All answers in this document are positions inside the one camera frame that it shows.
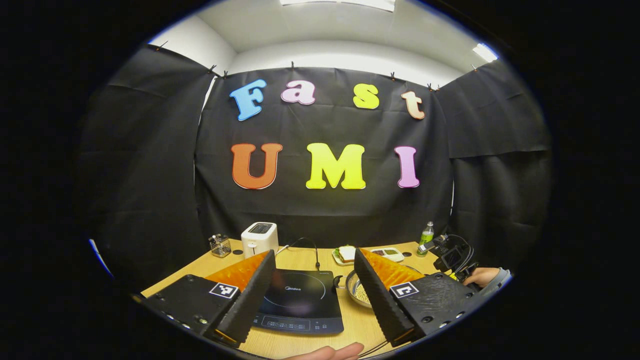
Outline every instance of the green bottle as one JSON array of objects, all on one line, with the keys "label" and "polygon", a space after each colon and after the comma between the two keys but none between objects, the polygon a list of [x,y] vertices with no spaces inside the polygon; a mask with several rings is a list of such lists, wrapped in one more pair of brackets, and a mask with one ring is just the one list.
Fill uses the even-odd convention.
[{"label": "green bottle", "polygon": [[415,254],[422,257],[427,254],[427,250],[425,247],[420,247],[420,245],[424,243],[428,243],[433,239],[433,222],[428,222],[427,227],[422,231],[422,236],[420,237],[420,243],[418,244],[418,250],[416,250]]}]

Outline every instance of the metal pot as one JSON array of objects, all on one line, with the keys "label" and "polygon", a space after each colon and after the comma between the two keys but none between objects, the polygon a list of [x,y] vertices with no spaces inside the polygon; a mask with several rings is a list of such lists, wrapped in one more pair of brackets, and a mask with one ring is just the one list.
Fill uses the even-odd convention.
[{"label": "metal pot", "polygon": [[[403,265],[403,266],[406,266],[412,270],[419,272],[418,270],[408,265]],[[353,301],[355,301],[357,304],[368,307],[370,309],[371,303],[369,302],[367,293],[364,291],[364,287],[362,286],[362,283],[360,283],[360,279],[358,279],[358,274],[356,274],[356,271],[353,270],[352,272],[349,273],[349,275],[347,275],[346,287],[342,287],[338,285],[338,283],[340,283],[341,278],[343,278],[343,275],[338,275],[334,277],[333,285],[337,289],[347,289]]]}]

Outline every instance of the wire utensil holder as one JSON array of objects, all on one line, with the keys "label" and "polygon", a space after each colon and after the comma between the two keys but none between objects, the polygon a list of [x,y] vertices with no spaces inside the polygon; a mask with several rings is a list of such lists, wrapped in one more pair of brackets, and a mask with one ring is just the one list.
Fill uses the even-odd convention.
[{"label": "wire utensil holder", "polygon": [[211,246],[211,254],[224,258],[231,253],[231,241],[227,235],[215,234],[209,238],[209,246]]}]

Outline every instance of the gray sleeve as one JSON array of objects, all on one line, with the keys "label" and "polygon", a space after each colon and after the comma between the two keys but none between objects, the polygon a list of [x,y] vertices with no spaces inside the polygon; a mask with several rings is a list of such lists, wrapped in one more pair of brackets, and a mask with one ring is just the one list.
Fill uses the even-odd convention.
[{"label": "gray sleeve", "polygon": [[487,296],[489,294],[495,293],[502,285],[506,284],[511,280],[511,272],[509,270],[505,270],[500,268],[498,275],[496,275],[489,285],[485,286],[484,289],[480,290],[480,294],[483,296]]}]

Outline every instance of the black curtain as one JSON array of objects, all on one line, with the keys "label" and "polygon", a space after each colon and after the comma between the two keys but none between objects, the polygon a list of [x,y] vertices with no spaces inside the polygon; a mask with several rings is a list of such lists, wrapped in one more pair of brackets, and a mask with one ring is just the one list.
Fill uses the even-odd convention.
[{"label": "black curtain", "polygon": [[[238,121],[230,93],[255,80],[264,100],[257,115]],[[285,102],[280,94],[293,80],[315,84],[313,104]],[[354,105],[354,86],[372,84],[380,105],[374,110]],[[414,91],[422,99],[422,120],[408,112],[401,94]],[[326,143],[338,158],[348,144],[364,146],[362,175],[366,187],[340,185],[308,189],[310,143]],[[264,143],[279,143],[276,178],[261,190],[241,188],[232,178],[231,146],[253,144],[250,174],[264,171]],[[416,149],[415,175],[420,185],[400,188],[397,146]],[[368,72],[295,68],[243,72],[218,78],[202,113],[196,147],[196,196],[205,234],[239,238],[252,223],[278,225],[281,245],[302,236],[318,247],[388,245],[418,240],[428,221],[444,230],[451,210],[452,168],[444,116],[425,86]],[[296,246],[312,244],[301,241]]]},{"label": "black curtain", "polygon": [[499,61],[437,93],[454,171],[449,232],[473,245],[481,266],[516,270],[539,240],[552,187],[542,109]]},{"label": "black curtain", "polygon": [[116,280],[143,290],[201,256],[193,151],[213,75],[146,45],[83,120],[76,206]]}]

